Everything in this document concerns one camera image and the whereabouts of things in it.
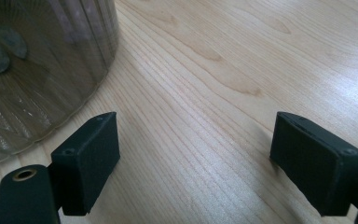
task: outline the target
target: wooden floor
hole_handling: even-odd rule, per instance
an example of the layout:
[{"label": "wooden floor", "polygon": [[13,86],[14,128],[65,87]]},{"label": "wooden floor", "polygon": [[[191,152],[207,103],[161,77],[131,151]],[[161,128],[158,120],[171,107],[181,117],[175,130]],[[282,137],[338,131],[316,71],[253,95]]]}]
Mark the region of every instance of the wooden floor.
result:
[{"label": "wooden floor", "polygon": [[277,111],[358,147],[358,1],[117,0],[120,44],[86,106],[2,176],[50,163],[117,111],[121,160],[86,217],[62,223],[352,223],[323,217],[269,161]]}]

